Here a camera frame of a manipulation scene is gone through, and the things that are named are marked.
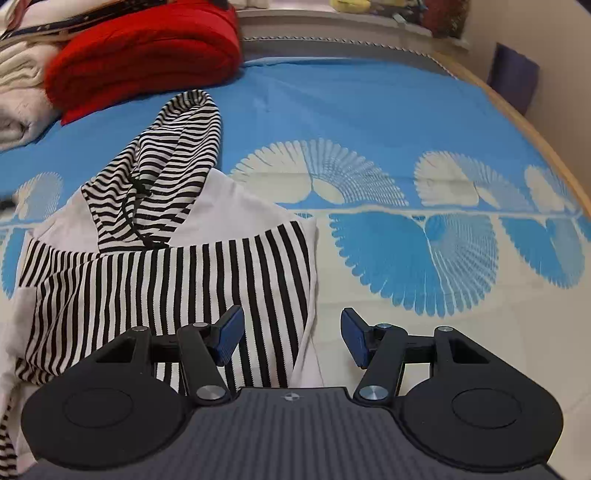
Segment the wooden bed frame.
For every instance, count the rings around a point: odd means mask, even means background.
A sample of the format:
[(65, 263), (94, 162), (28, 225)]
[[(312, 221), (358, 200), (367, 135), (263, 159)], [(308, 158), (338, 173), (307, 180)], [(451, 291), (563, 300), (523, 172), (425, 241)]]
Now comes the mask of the wooden bed frame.
[(489, 101), (507, 117), (513, 125), (522, 133), (524, 137), (538, 150), (551, 169), (565, 182), (571, 190), (571, 193), (582, 207), (587, 217), (591, 214), (590, 197), (587, 195), (582, 185), (576, 179), (575, 175), (560, 158), (558, 153), (545, 140), (545, 138), (536, 130), (536, 128), (513, 106), (511, 106), (499, 93), (493, 90), (488, 84), (482, 81), (477, 75), (472, 73), (462, 64), (453, 58), (442, 53), (434, 53), (431, 57), (444, 67), (450, 74), (458, 79), (479, 87), (488, 97)]

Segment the folded white navy clothes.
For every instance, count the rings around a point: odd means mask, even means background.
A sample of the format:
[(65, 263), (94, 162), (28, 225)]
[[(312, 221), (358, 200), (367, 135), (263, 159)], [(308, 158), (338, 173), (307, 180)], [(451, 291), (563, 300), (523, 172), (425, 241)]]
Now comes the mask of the folded white navy clothes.
[(167, 4), (167, 1), (35, 1), (1, 32), (1, 46), (23, 41), (62, 41), (106, 20)]

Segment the purple rolled mat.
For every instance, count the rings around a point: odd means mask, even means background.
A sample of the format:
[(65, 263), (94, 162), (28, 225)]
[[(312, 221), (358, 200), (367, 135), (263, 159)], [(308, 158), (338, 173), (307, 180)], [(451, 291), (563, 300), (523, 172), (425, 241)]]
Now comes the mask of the purple rolled mat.
[(525, 55), (497, 43), (487, 83), (525, 116), (535, 95), (540, 67)]

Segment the grey mattress edge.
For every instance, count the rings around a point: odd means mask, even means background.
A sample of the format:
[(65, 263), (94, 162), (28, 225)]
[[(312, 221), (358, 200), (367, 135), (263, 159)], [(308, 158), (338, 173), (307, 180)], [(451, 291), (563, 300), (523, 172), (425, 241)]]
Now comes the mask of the grey mattress edge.
[(245, 61), (263, 58), (353, 59), (404, 64), (420, 70), (456, 78), (432, 55), (376, 42), (308, 36), (252, 36), (242, 38)]

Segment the blue white patterned bedsheet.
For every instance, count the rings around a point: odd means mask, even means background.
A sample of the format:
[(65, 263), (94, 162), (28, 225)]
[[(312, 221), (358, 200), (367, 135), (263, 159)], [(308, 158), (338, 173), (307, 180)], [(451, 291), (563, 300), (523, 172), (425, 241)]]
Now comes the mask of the blue white patterned bedsheet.
[[(450, 325), (549, 390), (564, 415), (556, 468), (590, 459), (590, 221), (564, 181), (479, 88), (386, 62), (259, 60), (204, 90), (221, 113), (223, 174), (298, 141), (311, 193), (320, 386), (359, 378), (339, 316), (428, 334)], [(64, 207), (181, 93), (52, 122), (1, 156), (1, 325), (26, 233)]]

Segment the yellow plush toy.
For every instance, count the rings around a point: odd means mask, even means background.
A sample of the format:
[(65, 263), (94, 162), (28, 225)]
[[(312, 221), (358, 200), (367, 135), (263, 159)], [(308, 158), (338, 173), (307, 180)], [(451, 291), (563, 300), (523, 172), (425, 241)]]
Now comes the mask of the yellow plush toy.
[(335, 11), (348, 14), (366, 14), (372, 8), (370, 0), (331, 0), (329, 5)]

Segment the red folded blanket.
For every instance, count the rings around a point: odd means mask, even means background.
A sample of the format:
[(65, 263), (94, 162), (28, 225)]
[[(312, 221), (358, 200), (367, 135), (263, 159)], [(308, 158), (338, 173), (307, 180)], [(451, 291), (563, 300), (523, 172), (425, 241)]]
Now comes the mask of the red folded blanket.
[(49, 63), (44, 88), (68, 124), (135, 97), (222, 84), (240, 64), (235, 7), (172, 1), (78, 34)]

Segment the dark red cushion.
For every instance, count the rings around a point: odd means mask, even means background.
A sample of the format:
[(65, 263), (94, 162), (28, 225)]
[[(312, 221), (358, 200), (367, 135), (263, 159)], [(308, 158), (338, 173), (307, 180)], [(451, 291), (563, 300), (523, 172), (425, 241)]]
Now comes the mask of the dark red cushion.
[(424, 4), (421, 25), (435, 38), (462, 38), (470, 0), (424, 0)]

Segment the black white striped hoodie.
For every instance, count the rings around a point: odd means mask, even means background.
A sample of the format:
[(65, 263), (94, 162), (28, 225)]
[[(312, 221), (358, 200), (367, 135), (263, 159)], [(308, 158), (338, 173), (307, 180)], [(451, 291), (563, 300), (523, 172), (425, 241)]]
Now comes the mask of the black white striped hoodie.
[(121, 333), (173, 334), (233, 305), (245, 336), (222, 377), (239, 387), (317, 387), (311, 345), (318, 273), (311, 219), (277, 205), (311, 193), (298, 141), (273, 143), (223, 174), (221, 113), (204, 91), (173, 97), (67, 204), (26, 233), (1, 325), (1, 475), (34, 458), (25, 401)]

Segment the cream folded blanket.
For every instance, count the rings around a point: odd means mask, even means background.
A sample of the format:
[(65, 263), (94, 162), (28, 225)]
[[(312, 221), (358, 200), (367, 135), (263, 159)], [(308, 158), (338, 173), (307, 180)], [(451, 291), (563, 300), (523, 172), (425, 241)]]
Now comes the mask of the cream folded blanket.
[(58, 116), (44, 79), (60, 52), (54, 44), (19, 42), (1, 49), (1, 150), (35, 141)]

